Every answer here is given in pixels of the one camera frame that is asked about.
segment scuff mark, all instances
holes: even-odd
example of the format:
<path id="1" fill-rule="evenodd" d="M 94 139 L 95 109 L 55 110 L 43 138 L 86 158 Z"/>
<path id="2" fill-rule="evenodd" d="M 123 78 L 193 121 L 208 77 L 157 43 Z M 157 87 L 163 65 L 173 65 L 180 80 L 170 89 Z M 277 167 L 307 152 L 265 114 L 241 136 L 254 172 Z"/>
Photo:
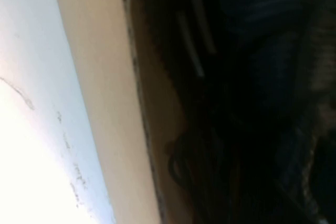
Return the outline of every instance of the scuff mark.
<path id="1" fill-rule="evenodd" d="M 65 134 L 65 132 L 63 132 L 63 140 L 64 140 L 64 143 L 65 143 L 65 146 L 66 146 L 67 149 L 70 151 L 71 146 L 70 146 L 70 144 L 68 143 L 67 134 Z"/>
<path id="2" fill-rule="evenodd" d="M 5 78 L 3 78 L 3 77 L 0 77 L 0 81 L 3 81 L 4 83 L 6 83 L 6 84 L 7 84 L 8 86 L 10 86 L 16 93 L 18 93 L 18 94 L 22 97 L 22 99 L 25 101 L 26 105 L 27 105 L 31 110 L 35 110 L 35 107 L 34 107 L 32 101 L 31 101 L 28 97 L 26 97 L 26 96 L 22 93 L 22 91 L 20 91 L 19 88 L 15 87 L 14 84 L 12 84 L 11 82 L 7 81 L 7 80 L 6 80 Z"/>
<path id="3" fill-rule="evenodd" d="M 62 115 L 59 111 L 57 111 L 57 120 L 59 123 L 62 123 Z"/>
<path id="4" fill-rule="evenodd" d="M 76 201 L 79 202 L 79 196 L 77 194 L 75 186 L 73 185 L 73 183 L 70 183 L 70 186 L 72 188 L 73 194 L 75 195 Z"/>
<path id="5" fill-rule="evenodd" d="M 77 164 L 77 163 L 74 163 L 73 165 L 74 165 L 74 167 L 75 167 L 75 171 L 76 171 L 76 173 L 77 173 L 77 178 L 76 178 L 76 180 L 79 180 L 79 181 L 82 183 L 84 189 L 87 189 L 87 187 L 86 187 L 86 181 L 85 181 L 85 179 L 83 178 L 83 176 L 82 176 L 82 174 L 81 174 L 81 172 L 80 172 L 80 169 L 79 169 L 78 164 Z"/>

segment white wall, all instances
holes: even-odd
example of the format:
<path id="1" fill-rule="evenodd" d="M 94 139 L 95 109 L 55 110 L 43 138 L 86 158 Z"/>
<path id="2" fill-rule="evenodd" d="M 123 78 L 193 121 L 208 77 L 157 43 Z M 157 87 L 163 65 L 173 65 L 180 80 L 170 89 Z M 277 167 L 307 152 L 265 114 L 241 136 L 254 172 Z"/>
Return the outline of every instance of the white wall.
<path id="1" fill-rule="evenodd" d="M 0 223 L 115 223 L 56 0 L 0 0 Z"/>

